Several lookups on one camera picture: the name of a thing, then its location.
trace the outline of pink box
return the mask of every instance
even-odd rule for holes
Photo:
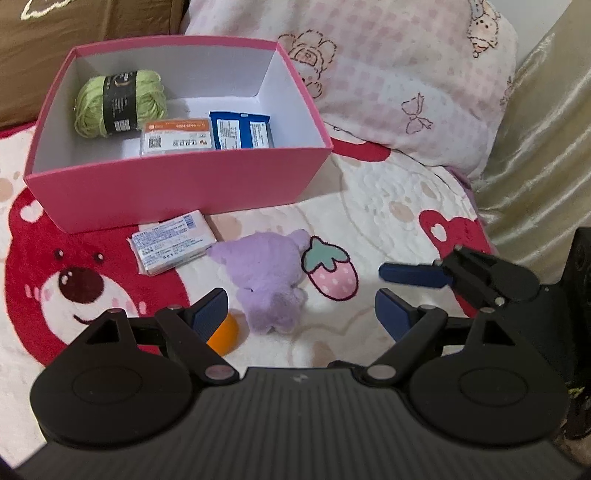
[[[155,70],[169,118],[210,111],[269,115],[275,148],[139,156],[140,132],[85,139],[74,100],[91,77]],[[332,142],[282,47],[272,41],[182,35],[74,48],[37,122],[25,182],[67,233],[295,202]]]

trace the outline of packaged snack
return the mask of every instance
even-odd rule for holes
[[[142,129],[141,155],[213,148],[209,118],[153,120]]]
[[[129,239],[140,273],[149,276],[200,257],[216,242],[199,210],[136,232]]]
[[[269,117],[254,113],[210,112],[217,150],[272,147]]]

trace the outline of blanket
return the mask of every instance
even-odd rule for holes
[[[249,365],[323,367],[335,359],[368,364],[393,344],[374,315],[379,288],[388,286],[414,305],[462,314],[448,288],[383,282],[378,268],[384,261],[431,263],[456,244],[490,251],[468,195],[447,170],[327,125],[335,152],[298,203],[207,219],[220,240],[305,229],[345,251],[356,272],[357,285],[347,296],[332,294],[302,272],[306,301],[295,331],[255,335],[243,321],[236,287],[211,258],[147,277],[139,274],[127,241],[144,227],[78,235],[58,230],[22,178],[33,129],[0,140],[0,455],[13,465],[44,441],[28,402],[32,382],[107,308],[151,315],[223,287],[241,327],[239,344],[226,359],[242,374]]]

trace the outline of blue snack package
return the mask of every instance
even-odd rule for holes
[[[271,134],[266,115],[236,112],[210,112],[216,150],[269,148]]]

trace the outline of metal screw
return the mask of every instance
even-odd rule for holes
[[[234,369],[230,365],[210,365],[205,369],[205,375],[210,380],[228,380],[234,375]]]
[[[374,380],[390,380],[396,376],[396,369],[390,365],[372,365],[367,369],[368,375]]]

